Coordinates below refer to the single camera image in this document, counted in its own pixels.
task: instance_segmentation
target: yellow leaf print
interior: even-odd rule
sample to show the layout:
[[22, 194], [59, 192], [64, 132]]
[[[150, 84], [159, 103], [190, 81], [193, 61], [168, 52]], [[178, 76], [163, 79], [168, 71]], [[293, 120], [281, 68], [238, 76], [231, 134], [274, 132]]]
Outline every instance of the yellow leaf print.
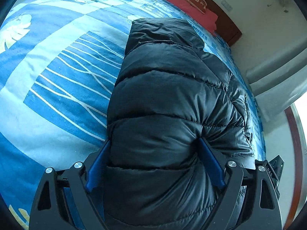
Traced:
[[5, 52], [6, 47], [9, 49], [16, 41], [24, 37], [30, 30], [31, 15], [21, 15], [7, 24], [0, 30], [0, 54]]
[[29, 230], [29, 221], [30, 221], [30, 216], [28, 214], [27, 211], [25, 211], [24, 209], [18, 209], [20, 214], [25, 218], [26, 222], [24, 222], [24, 220], [22, 220], [19, 215], [16, 213], [16, 211], [13, 209], [13, 207], [10, 205], [9, 206], [9, 210], [12, 213], [12, 215], [14, 216], [14, 218], [17, 220], [17, 222], [25, 229], [25, 230]]

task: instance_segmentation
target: silver screw head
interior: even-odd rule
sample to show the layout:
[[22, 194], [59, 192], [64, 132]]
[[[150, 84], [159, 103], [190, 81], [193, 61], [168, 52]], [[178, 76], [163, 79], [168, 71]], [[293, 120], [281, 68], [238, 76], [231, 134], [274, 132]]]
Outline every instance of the silver screw head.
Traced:
[[49, 173], [51, 173], [51, 172], [52, 172], [52, 168], [47, 168], [47, 169], [46, 169], [46, 173], [47, 173], [47, 174], [49, 174]]
[[229, 161], [228, 165], [233, 168], [237, 166], [237, 164], [234, 161]]
[[75, 167], [76, 169], [79, 169], [79, 168], [82, 167], [82, 163], [81, 163], [81, 162], [77, 162], [77, 163], [75, 163], [74, 167]]
[[266, 170], [266, 168], [263, 167], [263, 166], [258, 166], [258, 169], [259, 169], [261, 172], [264, 172], [264, 171]]

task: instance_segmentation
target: wall switch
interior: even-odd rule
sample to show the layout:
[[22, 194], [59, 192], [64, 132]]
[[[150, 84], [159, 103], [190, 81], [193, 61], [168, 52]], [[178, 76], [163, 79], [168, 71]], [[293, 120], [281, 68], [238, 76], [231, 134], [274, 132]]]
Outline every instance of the wall switch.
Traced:
[[222, 1], [222, 5], [227, 9], [228, 12], [232, 11], [232, 6], [225, 0]]

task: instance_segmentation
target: quilted down jacket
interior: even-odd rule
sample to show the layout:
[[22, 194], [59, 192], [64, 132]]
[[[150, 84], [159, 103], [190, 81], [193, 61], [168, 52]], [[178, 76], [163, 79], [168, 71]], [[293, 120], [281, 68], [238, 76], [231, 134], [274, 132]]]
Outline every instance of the quilted down jacket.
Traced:
[[[104, 215], [111, 230], [199, 230], [219, 196], [200, 136], [254, 168], [244, 89], [185, 20], [133, 21], [110, 99]], [[231, 224], [235, 224], [244, 188]]]

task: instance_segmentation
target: blue patterned duvet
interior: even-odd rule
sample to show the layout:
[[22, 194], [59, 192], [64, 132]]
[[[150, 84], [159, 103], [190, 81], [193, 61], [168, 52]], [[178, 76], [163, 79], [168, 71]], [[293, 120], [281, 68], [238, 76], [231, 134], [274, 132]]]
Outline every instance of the blue patterned duvet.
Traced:
[[27, 0], [0, 29], [0, 193], [28, 228], [46, 167], [67, 169], [106, 139], [106, 112], [131, 22], [186, 19], [246, 88], [255, 158], [262, 126], [228, 45], [165, 0]]

